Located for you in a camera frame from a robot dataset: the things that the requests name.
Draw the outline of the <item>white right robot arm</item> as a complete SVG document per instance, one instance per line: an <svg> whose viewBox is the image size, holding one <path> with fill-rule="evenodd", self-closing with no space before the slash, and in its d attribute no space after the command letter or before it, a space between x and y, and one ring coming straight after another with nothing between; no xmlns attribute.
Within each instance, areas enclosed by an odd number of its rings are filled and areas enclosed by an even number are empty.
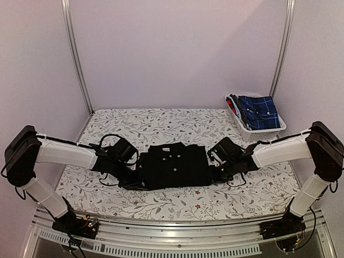
<svg viewBox="0 0 344 258"><path fill-rule="evenodd" d="M225 137L209 151L209 158L219 162L217 173L224 181L236 174L246 174L284 162L308 161L314 171L290 201L286 215L278 223L282 234L290 234L302 217L343 172L343 142L321 121L299 133L272 141L257 141L241 147Z"/></svg>

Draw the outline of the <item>black long sleeve shirt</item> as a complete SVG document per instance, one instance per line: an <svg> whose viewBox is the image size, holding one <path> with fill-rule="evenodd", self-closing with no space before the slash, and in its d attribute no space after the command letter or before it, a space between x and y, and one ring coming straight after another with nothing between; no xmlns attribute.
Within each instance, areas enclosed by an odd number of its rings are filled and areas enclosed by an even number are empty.
<svg viewBox="0 0 344 258"><path fill-rule="evenodd" d="M140 178L147 190L203 187L213 183L204 146L182 142L150 146L140 155Z"/></svg>

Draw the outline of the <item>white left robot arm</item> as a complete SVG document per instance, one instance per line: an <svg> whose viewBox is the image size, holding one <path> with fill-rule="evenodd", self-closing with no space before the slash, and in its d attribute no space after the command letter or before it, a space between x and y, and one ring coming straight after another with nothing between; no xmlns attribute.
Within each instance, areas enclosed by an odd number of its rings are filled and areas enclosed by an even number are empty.
<svg viewBox="0 0 344 258"><path fill-rule="evenodd" d="M125 138L115 134L114 145L81 144L40 134L32 125L24 126L5 149L2 175L15 188L22 189L43 206L68 233L76 233L80 222L68 202L38 170L66 166L108 174L120 186L132 182L131 169L139 159L139 151Z"/></svg>

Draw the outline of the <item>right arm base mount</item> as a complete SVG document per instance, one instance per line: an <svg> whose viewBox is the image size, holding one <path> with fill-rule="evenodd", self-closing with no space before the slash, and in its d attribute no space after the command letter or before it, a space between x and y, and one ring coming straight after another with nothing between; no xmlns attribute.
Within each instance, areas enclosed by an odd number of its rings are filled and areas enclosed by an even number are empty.
<svg viewBox="0 0 344 258"><path fill-rule="evenodd" d="M276 245L285 253L297 249L306 229L303 217L292 214L289 207L281 218L262 222L259 227L263 240L281 238Z"/></svg>

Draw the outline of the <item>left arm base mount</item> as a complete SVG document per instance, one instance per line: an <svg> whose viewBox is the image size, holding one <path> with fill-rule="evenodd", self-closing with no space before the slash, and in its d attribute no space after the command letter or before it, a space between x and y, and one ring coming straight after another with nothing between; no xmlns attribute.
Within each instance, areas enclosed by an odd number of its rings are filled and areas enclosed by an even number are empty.
<svg viewBox="0 0 344 258"><path fill-rule="evenodd" d="M78 217L72 208L60 218L53 216L52 229L88 239L95 239L99 229L99 221L89 215Z"/></svg>

